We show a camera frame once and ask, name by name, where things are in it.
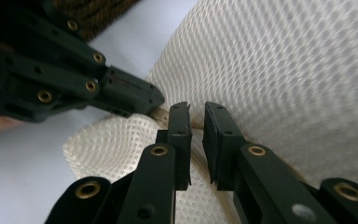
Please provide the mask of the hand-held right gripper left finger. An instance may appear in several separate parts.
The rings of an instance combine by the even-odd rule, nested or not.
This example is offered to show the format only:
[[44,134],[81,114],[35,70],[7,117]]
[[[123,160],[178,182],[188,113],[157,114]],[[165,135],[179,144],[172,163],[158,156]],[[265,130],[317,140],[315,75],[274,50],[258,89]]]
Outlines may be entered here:
[[168,128],[143,150],[117,224],[174,224],[178,190],[191,184],[189,104],[172,105]]

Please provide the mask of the brown wicker basket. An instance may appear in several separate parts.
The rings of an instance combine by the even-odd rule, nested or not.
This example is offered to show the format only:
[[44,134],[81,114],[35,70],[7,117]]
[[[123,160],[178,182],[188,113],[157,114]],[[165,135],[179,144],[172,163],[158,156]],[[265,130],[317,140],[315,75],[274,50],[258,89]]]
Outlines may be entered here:
[[79,35],[90,42],[140,0],[52,0],[53,6],[80,25]]

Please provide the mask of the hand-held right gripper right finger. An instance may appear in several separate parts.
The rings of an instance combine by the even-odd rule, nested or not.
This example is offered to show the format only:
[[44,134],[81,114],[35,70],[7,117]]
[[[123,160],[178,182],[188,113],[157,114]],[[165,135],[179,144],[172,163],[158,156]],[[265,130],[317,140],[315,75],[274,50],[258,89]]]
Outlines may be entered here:
[[227,109],[205,104],[202,144],[211,182],[231,191],[248,224],[336,224],[271,149],[244,139]]

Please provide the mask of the cream mesh laundry bag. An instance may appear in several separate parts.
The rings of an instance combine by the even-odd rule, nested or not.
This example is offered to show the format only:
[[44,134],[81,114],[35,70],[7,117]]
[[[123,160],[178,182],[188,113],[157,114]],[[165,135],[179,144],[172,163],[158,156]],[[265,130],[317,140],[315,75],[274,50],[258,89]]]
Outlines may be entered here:
[[358,183],[358,0],[199,0],[149,80],[165,97],[154,115],[110,116],[66,142],[76,177],[133,171],[169,106],[187,102],[192,184],[176,196],[176,223],[239,224],[231,195],[210,184],[201,145],[214,102],[309,185]]

